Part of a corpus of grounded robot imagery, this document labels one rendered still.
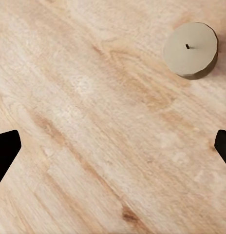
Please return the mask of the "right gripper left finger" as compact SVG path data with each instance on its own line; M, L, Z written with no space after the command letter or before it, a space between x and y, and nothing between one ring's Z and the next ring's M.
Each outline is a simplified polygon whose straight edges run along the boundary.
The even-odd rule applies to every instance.
M21 140L17 130L0 134L0 182L20 150Z

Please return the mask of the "pillar candle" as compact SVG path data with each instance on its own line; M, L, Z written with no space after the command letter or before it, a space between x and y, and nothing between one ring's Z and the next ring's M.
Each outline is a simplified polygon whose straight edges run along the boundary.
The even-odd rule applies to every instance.
M219 38L207 24L192 22L175 29L164 44L163 59L176 75L189 80L207 76L215 67Z

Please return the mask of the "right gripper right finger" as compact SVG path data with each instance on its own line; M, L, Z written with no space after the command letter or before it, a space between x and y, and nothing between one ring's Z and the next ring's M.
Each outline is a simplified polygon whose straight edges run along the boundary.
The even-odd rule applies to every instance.
M219 130L215 139L214 146L226 163L226 131Z

